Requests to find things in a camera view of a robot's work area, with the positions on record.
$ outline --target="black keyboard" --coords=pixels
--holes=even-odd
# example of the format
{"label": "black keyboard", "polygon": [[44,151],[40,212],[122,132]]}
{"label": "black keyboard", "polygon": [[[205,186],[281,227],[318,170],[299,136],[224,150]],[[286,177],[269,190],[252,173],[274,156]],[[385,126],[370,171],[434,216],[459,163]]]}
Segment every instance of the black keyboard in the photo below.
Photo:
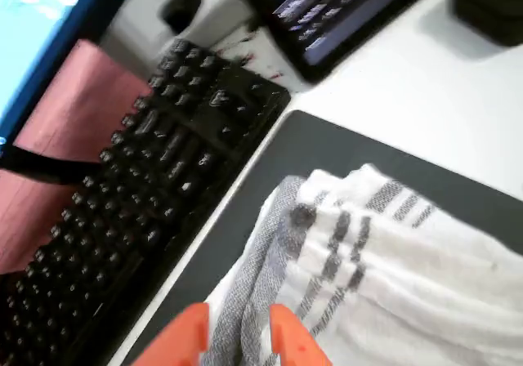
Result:
{"label": "black keyboard", "polygon": [[98,364],[114,350],[290,99],[187,41],[150,86],[52,241],[4,286],[3,364]]}

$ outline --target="gray stripe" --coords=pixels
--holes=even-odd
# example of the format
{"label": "gray stripe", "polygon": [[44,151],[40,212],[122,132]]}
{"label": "gray stripe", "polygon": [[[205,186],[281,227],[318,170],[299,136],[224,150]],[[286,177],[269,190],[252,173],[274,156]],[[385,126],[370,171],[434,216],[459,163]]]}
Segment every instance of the gray stripe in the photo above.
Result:
{"label": "gray stripe", "polygon": [[327,190],[322,190],[320,194],[316,196],[314,199],[314,205],[318,206],[322,204],[322,202],[325,200],[325,198],[329,195],[329,192]]}
{"label": "gray stripe", "polygon": [[313,329],[311,329],[311,336],[316,337],[321,331],[327,328],[327,325],[336,312],[337,307],[342,303],[343,298],[345,297],[345,292],[345,288],[339,288],[336,290],[333,297],[330,298],[327,308],[321,315],[320,321],[313,327]]}
{"label": "gray stripe", "polygon": [[367,203],[367,209],[375,212],[383,213],[387,205],[398,195],[403,189],[403,185],[397,181],[387,182]]}
{"label": "gray stripe", "polygon": [[316,216],[316,207],[302,203],[290,212],[291,225],[289,227],[294,229],[295,236],[280,236],[278,242],[294,260],[300,257],[306,232],[314,225]]}
{"label": "gray stripe", "polygon": [[369,233],[370,217],[364,216],[361,218],[360,235],[358,235],[358,239],[356,240],[356,242],[354,243],[354,247],[352,248],[351,262],[360,262],[361,250],[365,247],[367,241],[369,241]]}
{"label": "gray stripe", "polygon": [[436,207],[433,205],[429,205],[427,208],[425,208],[419,218],[412,225],[412,228],[417,229],[435,210]]}
{"label": "gray stripe", "polygon": [[321,289],[321,280],[318,278],[313,278],[305,290],[305,295],[303,296],[302,303],[300,303],[300,306],[297,308],[296,316],[299,319],[304,319],[307,313],[311,310],[312,304],[314,303],[314,300],[316,296],[318,295],[318,292]]}
{"label": "gray stripe", "polygon": [[[319,194],[315,201],[321,200]],[[247,364],[259,364],[261,360],[260,340],[263,326],[261,321],[269,320],[270,305],[285,281],[285,272],[289,259],[297,260],[302,253],[307,231],[315,224],[317,217],[316,207],[300,203],[292,209],[288,216],[284,215],[275,232],[274,247],[269,248],[265,265],[269,270],[261,270],[256,280],[257,285],[244,310],[241,326],[241,346]]]}
{"label": "gray stripe", "polygon": [[342,304],[343,299],[345,299],[345,294],[347,293],[347,291],[357,291],[361,281],[363,280],[364,275],[364,265],[358,264],[356,271],[352,275],[347,287],[338,288],[334,293],[333,297],[330,298],[330,301],[327,307],[325,308],[324,313],[320,317],[320,321],[311,330],[311,336],[317,337],[321,332],[323,332],[327,328],[331,319],[333,319],[334,313],[336,313],[337,308]]}
{"label": "gray stripe", "polygon": [[274,366],[276,364],[276,360],[278,359],[278,355],[274,352],[269,355],[269,358],[265,361],[263,366]]}
{"label": "gray stripe", "polygon": [[400,208],[396,211],[392,219],[395,221],[403,221],[407,215],[409,215],[409,212],[412,208],[414,208],[414,205],[419,200],[419,196],[417,194],[411,194],[408,199],[406,199],[403,204],[401,204]]}
{"label": "gray stripe", "polygon": [[329,240],[328,248],[331,251],[327,261],[325,262],[322,277],[333,281],[336,276],[337,270],[341,265],[342,261],[337,254],[337,249],[340,243],[345,239],[346,233],[349,230],[351,224],[351,214],[349,212],[342,212],[340,217],[337,219],[336,230],[334,231],[333,237]]}
{"label": "gray stripe", "polygon": [[346,286],[347,290],[350,290],[352,292],[358,291],[358,287],[361,284],[361,281],[363,280],[363,277],[365,276],[365,271],[367,268],[363,264],[358,264],[356,267],[356,271],[351,277],[351,280],[349,281],[349,284]]}

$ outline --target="black object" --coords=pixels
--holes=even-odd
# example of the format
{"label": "black object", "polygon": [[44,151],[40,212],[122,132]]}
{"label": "black object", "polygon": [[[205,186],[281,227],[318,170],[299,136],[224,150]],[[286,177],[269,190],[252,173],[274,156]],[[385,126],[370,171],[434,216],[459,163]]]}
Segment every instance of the black object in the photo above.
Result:
{"label": "black object", "polygon": [[248,0],[302,77],[317,83],[416,0]]}
{"label": "black object", "polygon": [[171,31],[178,34],[190,26],[201,3],[202,0],[168,0],[160,16]]}
{"label": "black object", "polygon": [[7,143],[0,150],[15,141],[74,44],[79,39],[98,43],[122,5],[121,0],[78,0],[2,119],[0,136]]}
{"label": "black object", "polygon": [[123,364],[130,365],[188,305],[205,300],[243,252],[268,194],[287,175],[308,177],[316,168],[323,168],[346,176],[365,163],[375,164],[380,171],[424,194],[458,219],[523,253],[523,202],[358,133],[293,112],[217,219]]}
{"label": "black object", "polygon": [[48,158],[9,145],[0,152],[0,168],[36,181],[59,185],[80,184],[86,176],[100,171],[99,163]]}
{"label": "black object", "polygon": [[127,333],[290,99],[185,41],[150,86],[53,240],[3,289],[0,363],[100,364],[93,357]]}
{"label": "black object", "polygon": [[523,0],[454,0],[454,13],[498,44],[523,43]]}

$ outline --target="cable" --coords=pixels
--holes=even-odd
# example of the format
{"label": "cable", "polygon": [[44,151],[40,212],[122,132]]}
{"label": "cable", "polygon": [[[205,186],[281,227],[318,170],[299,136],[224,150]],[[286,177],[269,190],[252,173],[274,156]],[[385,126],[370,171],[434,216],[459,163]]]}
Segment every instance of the cable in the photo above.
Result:
{"label": "cable", "polygon": [[48,158],[14,145],[4,146],[1,155],[0,168],[50,184],[76,185],[101,168],[99,163]]}

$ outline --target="pink cloth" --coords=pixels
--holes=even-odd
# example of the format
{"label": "pink cloth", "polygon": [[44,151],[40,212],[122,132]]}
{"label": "pink cloth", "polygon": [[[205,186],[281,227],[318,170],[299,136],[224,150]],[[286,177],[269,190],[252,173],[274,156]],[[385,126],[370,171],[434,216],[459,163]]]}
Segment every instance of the pink cloth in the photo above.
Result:
{"label": "pink cloth", "polygon": [[[20,148],[63,159],[98,161],[147,84],[100,48],[79,41],[16,139]],[[74,187],[0,171],[0,274],[23,270],[70,201]]]}

